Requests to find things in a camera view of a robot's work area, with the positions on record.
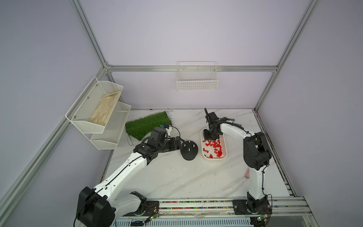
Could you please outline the black round screw base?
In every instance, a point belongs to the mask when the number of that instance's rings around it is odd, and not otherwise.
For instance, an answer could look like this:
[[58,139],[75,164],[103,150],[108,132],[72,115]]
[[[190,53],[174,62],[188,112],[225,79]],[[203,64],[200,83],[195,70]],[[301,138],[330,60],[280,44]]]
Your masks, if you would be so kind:
[[198,146],[193,141],[185,141],[182,143],[180,152],[182,157],[187,161],[192,161],[198,154]]

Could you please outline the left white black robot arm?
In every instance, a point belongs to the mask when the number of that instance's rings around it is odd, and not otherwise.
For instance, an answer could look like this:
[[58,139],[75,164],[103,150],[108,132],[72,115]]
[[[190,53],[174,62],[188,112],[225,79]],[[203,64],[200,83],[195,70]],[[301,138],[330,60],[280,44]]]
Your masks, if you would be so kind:
[[144,214],[147,210],[145,196],[136,191],[123,199],[118,199],[118,195],[158,154],[182,147],[184,140],[180,136],[171,137],[171,130],[169,125],[154,128],[114,173],[93,188],[85,187],[78,197],[75,220],[86,227],[109,227],[126,214]]

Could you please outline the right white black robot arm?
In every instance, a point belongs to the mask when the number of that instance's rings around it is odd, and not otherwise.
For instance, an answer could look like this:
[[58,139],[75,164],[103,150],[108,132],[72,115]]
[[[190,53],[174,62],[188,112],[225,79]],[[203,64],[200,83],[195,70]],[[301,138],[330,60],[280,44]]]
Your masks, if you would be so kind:
[[243,145],[244,162],[249,167],[250,187],[245,205],[237,205],[236,208],[244,207],[250,214],[264,211],[269,206],[268,195],[264,189],[264,174],[272,158],[266,135],[246,130],[242,125],[235,123],[235,119],[219,118],[215,112],[209,113],[206,108],[204,111],[208,128],[203,130],[203,140],[217,141],[226,134]]

